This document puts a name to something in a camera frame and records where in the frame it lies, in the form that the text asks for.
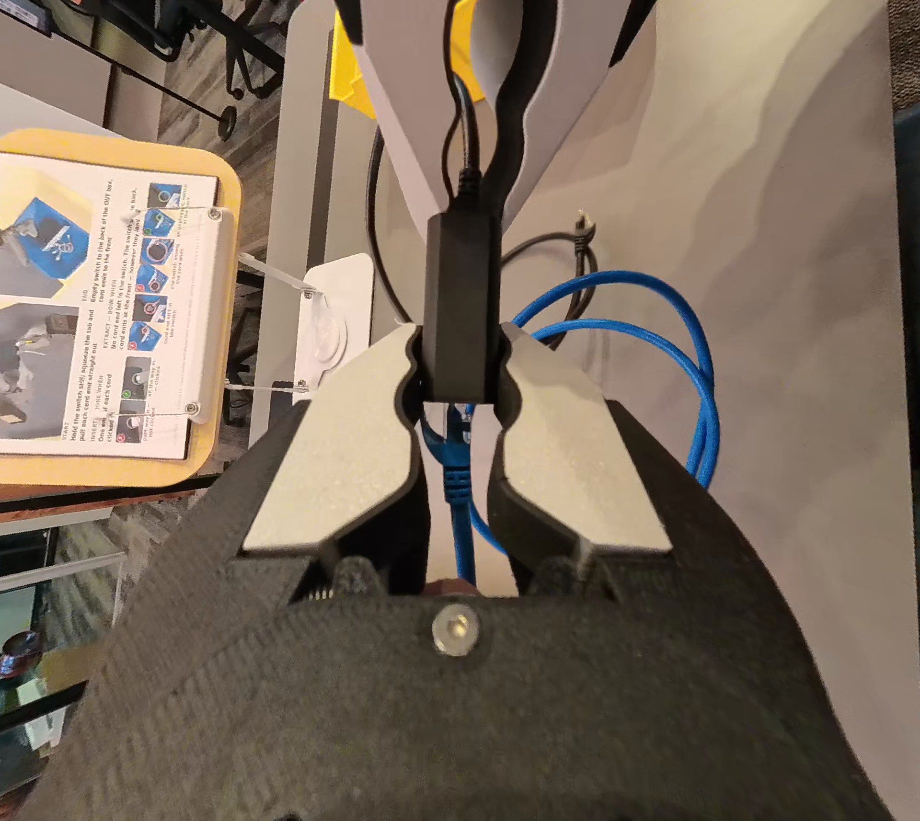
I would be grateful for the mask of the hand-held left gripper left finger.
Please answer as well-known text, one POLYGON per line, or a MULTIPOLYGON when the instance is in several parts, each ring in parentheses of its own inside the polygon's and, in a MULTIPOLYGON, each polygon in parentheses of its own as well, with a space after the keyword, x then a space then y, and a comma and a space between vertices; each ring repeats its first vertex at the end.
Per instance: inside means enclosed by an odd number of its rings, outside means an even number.
POLYGON ((362 557, 389 593, 421 593, 431 513, 416 432, 420 343, 420 325, 401 324, 319 388, 248 528, 245 555, 304 555, 328 577, 362 557))

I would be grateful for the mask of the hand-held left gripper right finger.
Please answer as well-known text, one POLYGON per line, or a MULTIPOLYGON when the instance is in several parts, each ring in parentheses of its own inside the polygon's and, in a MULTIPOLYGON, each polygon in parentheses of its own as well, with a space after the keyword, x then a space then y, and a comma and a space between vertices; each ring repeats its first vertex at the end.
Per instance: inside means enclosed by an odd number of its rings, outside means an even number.
POLYGON ((607 555, 673 550, 602 390, 513 323, 501 325, 489 473, 489 528, 527 594, 541 566, 564 559, 576 579, 607 555))

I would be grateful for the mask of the black ethernet port adapter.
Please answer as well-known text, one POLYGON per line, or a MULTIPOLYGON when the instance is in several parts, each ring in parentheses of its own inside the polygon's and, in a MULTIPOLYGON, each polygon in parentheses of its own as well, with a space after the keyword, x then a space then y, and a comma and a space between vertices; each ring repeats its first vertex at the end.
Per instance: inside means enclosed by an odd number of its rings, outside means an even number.
POLYGON ((500 222, 452 206, 432 217, 421 366, 429 401, 490 403, 500 357, 500 222))

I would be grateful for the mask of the yellow plastic bin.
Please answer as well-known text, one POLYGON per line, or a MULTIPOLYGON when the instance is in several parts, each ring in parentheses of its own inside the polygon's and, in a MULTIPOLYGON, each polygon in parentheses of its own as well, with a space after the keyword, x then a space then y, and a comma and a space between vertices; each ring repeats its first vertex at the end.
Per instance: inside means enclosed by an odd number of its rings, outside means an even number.
MULTIPOLYGON (((470 36, 477 0, 457 0, 450 35, 451 64, 454 72, 466 85, 473 103, 485 98, 470 56, 470 36)), ((338 12, 332 33, 331 56, 328 68, 328 95, 343 102, 371 119, 374 107, 367 91, 362 71, 354 54, 351 41, 338 12)))

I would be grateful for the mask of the tan wooden board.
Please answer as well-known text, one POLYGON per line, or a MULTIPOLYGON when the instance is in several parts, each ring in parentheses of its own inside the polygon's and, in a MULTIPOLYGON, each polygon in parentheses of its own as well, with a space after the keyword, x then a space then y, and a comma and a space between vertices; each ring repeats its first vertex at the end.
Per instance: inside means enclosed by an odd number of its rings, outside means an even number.
MULTIPOLYGON (((16 153, 142 171, 200 174, 217 178, 219 207, 236 221, 234 258, 237 270, 238 220, 241 188, 222 159, 204 150, 91 136, 50 129, 20 129, 2 137, 2 154, 16 153)), ((2 452, 2 486, 167 486, 201 469, 212 453, 221 412, 203 426, 192 424, 185 459, 25 456, 2 452)))

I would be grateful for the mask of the printed instruction sheet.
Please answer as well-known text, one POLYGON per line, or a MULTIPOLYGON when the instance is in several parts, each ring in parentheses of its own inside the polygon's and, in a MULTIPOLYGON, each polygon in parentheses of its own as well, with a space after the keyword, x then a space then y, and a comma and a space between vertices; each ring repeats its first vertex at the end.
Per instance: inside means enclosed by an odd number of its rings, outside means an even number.
POLYGON ((3 153, 1 441, 25 456, 185 459, 192 424, 155 415, 182 207, 217 178, 3 153))

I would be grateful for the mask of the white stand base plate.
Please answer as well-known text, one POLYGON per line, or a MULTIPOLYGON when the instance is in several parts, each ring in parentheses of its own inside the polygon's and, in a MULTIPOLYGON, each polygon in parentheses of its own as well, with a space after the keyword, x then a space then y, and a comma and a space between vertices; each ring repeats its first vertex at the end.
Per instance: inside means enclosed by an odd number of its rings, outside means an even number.
POLYGON ((309 269, 298 314, 293 387, 315 393, 370 345, 374 264, 359 252, 309 269))

